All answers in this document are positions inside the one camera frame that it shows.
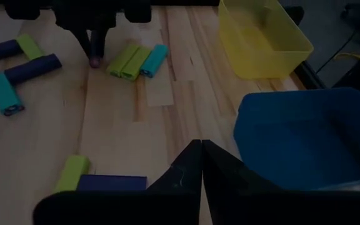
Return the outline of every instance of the yellow container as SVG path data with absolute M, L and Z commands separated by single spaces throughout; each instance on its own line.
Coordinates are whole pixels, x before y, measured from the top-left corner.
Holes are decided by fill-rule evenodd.
M 284 78 L 313 46 L 276 0 L 221 0 L 219 34 L 234 72 Z

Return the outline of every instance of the wood grain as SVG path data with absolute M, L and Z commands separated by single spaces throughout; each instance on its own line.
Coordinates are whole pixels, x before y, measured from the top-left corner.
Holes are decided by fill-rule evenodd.
M 155 7 L 149 24 L 122 14 L 106 38 L 105 64 L 129 41 L 169 46 L 156 74 L 136 82 L 89 69 L 70 32 L 51 11 L 10 20 L 0 9 L 0 42 L 28 33 L 63 68 L 19 85 L 26 110 L 0 115 L 0 224 L 31 224 L 35 204 L 51 194 L 70 154 L 91 160 L 90 173 L 147 176 L 153 183 L 192 139 L 211 139 L 239 158 L 233 127 L 248 93 L 301 88 L 293 79 L 242 80 L 218 38 L 212 7 Z M 0 61 L 0 71 L 26 62 Z M 204 192 L 201 224 L 211 224 Z

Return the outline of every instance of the lime green block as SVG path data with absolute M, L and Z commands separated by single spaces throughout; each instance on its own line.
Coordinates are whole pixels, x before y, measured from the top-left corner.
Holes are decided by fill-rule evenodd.
M 20 35 L 16 38 L 16 41 L 30 60 L 44 56 L 43 52 L 38 48 L 37 44 L 28 34 Z
M 110 63 L 110 65 L 107 67 L 107 72 L 110 75 L 121 77 L 120 71 L 124 68 L 124 66 L 128 63 L 128 61 L 134 56 L 136 51 L 140 47 L 136 44 L 128 44 L 125 49 L 123 49 Z
M 87 157 L 72 155 L 65 162 L 61 178 L 56 184 L 54 193 L 61 191 L 75 191 L 80 176 L 88 173 L 90 162 Z
M 140 68 L 150 55 L 151 50 L 146 47 L 140 47 L 130 61 L 121 71 L 121 77 L 130 81 L 135 81 L 140 73 Z

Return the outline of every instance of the teal block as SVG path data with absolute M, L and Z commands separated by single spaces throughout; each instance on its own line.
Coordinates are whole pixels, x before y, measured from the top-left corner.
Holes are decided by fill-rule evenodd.
M 141 66 L 141 74 L 149 78 L 153 78 L 161 67 L 161 64 L 167 54 L 168 47 L 163 44 L 157 44 L 148 56 L 147 60 L 145 60 L 144 64 Z
M 3 72 L 0 72 L 0 112 L 5 116 L 11 116 L 22 111 L 24 106 L 11 83 L 6 79 Z

